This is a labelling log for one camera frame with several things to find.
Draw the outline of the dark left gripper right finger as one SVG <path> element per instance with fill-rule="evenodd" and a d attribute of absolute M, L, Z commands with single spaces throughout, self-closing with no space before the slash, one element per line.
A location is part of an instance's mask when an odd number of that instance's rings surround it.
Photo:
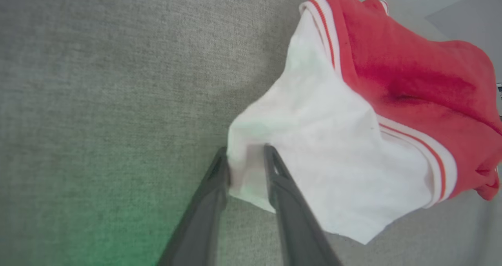
<path fill-rule="evenodd" d="M 314 214 L 280 157 L 266 144 L 264 163 L 267 193 L 276 212 L 285 266 L 340 266 Z"/>

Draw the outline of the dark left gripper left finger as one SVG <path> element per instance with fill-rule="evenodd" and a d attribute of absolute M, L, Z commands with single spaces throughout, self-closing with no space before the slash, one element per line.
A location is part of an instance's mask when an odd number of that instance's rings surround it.
<path fill-rule="evenodd" d="M 220 218 L 230 184 L 226 147 L 220 148 L 174 230 L 158 266 L 213 266 Z"/>

